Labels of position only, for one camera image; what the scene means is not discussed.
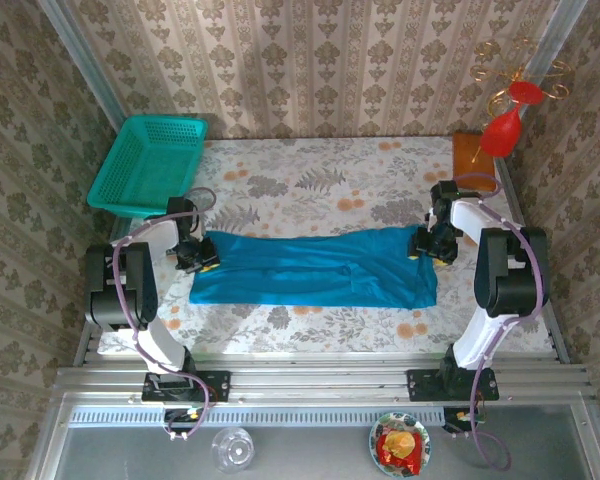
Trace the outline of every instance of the patterned wallpaper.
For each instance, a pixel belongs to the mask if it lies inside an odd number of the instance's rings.
[[[561,58],[576,67],[573,93],[530,111],[511,169],[527,220],[552,239],[554,306],[600,402],[600,1],[588,2]]]
[[[21,478],[83,325],[85,194],[113,132],[35,2],[0,1],[0,479]]]
[[[557,0],[63,0],[125,113],[210,138],[449,134],[483,124],[479,43],[539,37]],[[484,61],[499,61],[492,52]]]

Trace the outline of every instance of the blue cloth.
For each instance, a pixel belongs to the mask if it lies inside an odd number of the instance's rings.
[[[220,265],[197,274],[191,303],[425,308],[436,304],[429,257],[411,260],[416,227],[337,237],[251,238],[207,232]]]

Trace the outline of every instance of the plate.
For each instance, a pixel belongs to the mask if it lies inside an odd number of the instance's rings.
[[[415,477],[414,475],[406,468],[394,467],[391,465],[382,465],[380,460],[378,459],[378,454],[376,453],[376,443],[385,427],[391,428],[393,430],[398,430],[401,432],[412,432],[419,433],[422,438],[422,464],[420,468],[420,472],[422,469],[427,466],[429,463],[429,458],[431,457],[431,439],[429,438],[429,433],[427,429],[424,428],[418,420],[416,420],[413,416],[408,413],[402,412],[391,412],[385,413],[382,415],[376,423],[371,427],[371,432],[369,433],[369,451],[371,452],[371,457],[373,461],[378,466],[380,470],[394,478],[407,478],[407,477]]]

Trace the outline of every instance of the floral tablecloth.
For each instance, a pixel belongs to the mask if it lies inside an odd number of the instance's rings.
[[[207,229],[327,236],[422,223],[429,189],[451,175],[450,138],[223,140],[206,142],[195,185],[218,196],[205,216]],[[489,204],[511,217],[504,193]],[[436,267],[438,304],[423,310],[191,305],[194,279],[179,272],[160,292],[159,316],[193,352],[442,353],[476,308],[476,254],[473,242],[460,239],[456,262]],[[98,352],[129,348],[127,333],[104,333]],[[514,328],[500,351],[551,351],[544,322]]]

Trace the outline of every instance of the green basket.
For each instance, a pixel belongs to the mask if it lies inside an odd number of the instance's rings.
[[[169,197],[183,195],[191,187],[206,133],[207,122],[199,118],[128,118],[87,202],[120,217],[164,214]]]

